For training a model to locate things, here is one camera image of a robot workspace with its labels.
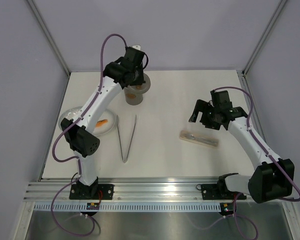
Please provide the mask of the grey lid with leather strap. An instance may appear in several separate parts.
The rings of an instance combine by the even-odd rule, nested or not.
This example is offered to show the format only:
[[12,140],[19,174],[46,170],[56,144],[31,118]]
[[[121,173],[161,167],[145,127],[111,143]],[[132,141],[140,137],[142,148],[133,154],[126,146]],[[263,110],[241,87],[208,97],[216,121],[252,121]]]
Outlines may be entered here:
[[131,91],[133,94],[146,93],[151,87],[151,80],[146,73],[143,74],[143,80],[144,83],[142,83],[141,85],[133,85],[133,86],[129,85],[127,89]]

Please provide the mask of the grey cylindrical lunch container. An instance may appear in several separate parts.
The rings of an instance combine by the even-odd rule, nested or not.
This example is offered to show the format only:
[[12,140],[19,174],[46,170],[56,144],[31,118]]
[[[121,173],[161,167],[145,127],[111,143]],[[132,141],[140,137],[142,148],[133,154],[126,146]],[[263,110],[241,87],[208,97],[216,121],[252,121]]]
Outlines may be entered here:
[[124,88],[126,102],[131,106],[139,105],[143,101],[142,88],[140,85]]

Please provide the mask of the steel serving tongs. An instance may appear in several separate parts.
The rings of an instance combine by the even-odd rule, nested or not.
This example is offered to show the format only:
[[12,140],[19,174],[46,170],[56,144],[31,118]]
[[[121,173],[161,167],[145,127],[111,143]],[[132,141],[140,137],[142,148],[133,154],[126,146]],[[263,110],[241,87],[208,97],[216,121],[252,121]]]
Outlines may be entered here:
[[124,138],[122,138],[120,117],[119,115],[115,116],[115,128],[118,137],[119,153],[120,153],[121,160],[124,164],[128,162],[128,159],[131,154],[132,144],[135,138],[135,133],[137,128],[137,122],[138,122],[138,118],[137,115],[135,115],[132,124],[132,130],[129,134],[129,137],[125,136]]

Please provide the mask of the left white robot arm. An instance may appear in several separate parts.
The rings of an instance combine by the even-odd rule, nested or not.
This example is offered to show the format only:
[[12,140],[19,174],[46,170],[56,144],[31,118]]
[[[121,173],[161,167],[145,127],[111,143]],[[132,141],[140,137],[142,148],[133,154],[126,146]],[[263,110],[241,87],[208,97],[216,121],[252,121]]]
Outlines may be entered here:
[[63,118],[60,123],[62,135],[77,159],[80,193],[87,199],[98,194],[93,156],[100,146],[100,140],[93,134],[96,124],[122,90],[128,89],[139,97],[150,89],[150,78],[144,73],[148,62],[139,45],[127,46],[124,56],[105,66],[99,85],[80,112],[73,119]]

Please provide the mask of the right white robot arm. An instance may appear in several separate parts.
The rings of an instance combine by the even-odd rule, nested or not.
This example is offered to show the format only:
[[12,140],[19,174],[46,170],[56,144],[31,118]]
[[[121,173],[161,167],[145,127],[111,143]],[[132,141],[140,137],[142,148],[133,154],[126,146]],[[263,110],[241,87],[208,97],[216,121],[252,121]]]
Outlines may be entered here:
[[239,173],[220,176],[216,184],[218,195],[229,198],[233,193],[242,193],[258,204],[290,196],[295,172],[293,162],[289,158],[282,159],[266,144],[250,123],[251,115],[242,107],[233,106],[224,87],[210,94],[210,101],[196,101],[189,122],[196,122],[201,115],[200,123],[205,128],[219,130],[224,127],[241,145],[254,168],[251,176]]

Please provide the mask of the clear cutlery case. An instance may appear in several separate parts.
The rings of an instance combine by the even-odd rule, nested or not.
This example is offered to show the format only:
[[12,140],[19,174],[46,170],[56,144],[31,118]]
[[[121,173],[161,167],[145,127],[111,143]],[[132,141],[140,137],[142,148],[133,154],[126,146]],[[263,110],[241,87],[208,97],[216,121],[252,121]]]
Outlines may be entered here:
[[179,138],[183,141],[202,146],[208,146],[212,148],[217,148],[219,146],[219,140],[216,138],[208,137],[202,134],[192,133],[186,130],[182,130],[179,133]]

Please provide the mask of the white oval plate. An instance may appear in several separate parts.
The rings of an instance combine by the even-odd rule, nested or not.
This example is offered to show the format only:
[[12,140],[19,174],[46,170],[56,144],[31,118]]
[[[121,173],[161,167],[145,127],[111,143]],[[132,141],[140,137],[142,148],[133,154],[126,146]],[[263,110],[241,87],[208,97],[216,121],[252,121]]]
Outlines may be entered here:
[[[66,118],[67,120],[73,119],[76,115],[79,114],[81,108],[82,108],[82,106],[73,107],[73,108],[66,110],[64,113],[62,113],[58,119],[59,129],[62,130],[61,122],[64,118]],[[102,115],[98,121],[101,121],[104,119],[107,119],[108,123],[106,123],[102,127],[95,127],[93,130],[93,133],[92,133],[94,136],[99,137],[99,136],[105,135],[108,132],[110,132],[113,129],[113,127],[116,125],[115,124],[116,114],[113,111],[106,109],[102,113]]]

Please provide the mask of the salmon sushi piece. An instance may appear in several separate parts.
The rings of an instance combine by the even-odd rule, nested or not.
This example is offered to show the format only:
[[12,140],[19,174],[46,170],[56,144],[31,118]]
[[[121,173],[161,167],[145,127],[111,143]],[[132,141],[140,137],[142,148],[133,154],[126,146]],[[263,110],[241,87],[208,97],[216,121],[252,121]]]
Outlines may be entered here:
[[105,124],[107,124],[107,123],[108,123],[108,120],[107,120],[107,119],[99,120],[99,121],[96,123],[95,127],[96,127],[96,128],[100,128],[100,127],[102,127],[103,125],[105,125]]

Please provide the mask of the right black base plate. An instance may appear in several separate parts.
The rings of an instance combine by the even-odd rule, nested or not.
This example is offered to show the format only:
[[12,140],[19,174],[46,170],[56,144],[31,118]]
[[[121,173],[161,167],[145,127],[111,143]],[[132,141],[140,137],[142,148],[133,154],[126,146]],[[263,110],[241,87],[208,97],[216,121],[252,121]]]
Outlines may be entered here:
[[214,184],[197,184],[195,188],[201,192],[203,200],[231,200],[233,201],[238,192],[221,190],[216,183]]

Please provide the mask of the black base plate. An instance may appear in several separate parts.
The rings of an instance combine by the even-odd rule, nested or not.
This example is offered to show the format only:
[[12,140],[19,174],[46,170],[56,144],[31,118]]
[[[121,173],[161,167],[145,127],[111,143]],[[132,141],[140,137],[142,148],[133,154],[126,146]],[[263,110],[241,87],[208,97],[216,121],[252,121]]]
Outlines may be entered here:
[[70,200],[112,200],[114,195],[113,184],[98,184],[92,186],[72,184],[69,193]]
[[201,192],[203,200],[231,200],[233,201],[238,192],[221,190],[216,183],[214,184],[197,184],[195,188]]

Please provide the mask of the aluminium mounting rail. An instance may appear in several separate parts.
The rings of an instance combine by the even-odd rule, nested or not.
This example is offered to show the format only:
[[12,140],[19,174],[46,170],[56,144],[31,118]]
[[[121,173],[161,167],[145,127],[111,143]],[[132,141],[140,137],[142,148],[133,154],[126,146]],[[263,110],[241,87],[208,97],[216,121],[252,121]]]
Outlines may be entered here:
[[[215,184],[217,177],[135,177],[99,178],[100,184],[114,185],[111,202],[201,202],[200,184]],[[70,178],[42,179],[29,182],[25,202],[50,202],[69,184]]]

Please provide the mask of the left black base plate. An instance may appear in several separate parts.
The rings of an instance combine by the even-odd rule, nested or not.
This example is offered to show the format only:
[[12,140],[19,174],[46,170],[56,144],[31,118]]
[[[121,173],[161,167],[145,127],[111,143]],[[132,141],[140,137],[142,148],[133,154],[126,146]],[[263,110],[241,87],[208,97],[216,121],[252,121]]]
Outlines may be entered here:
[[112,200],[114,195],[113,184],[98,184],[92,186],[72,184],[69,193],[70,200]]

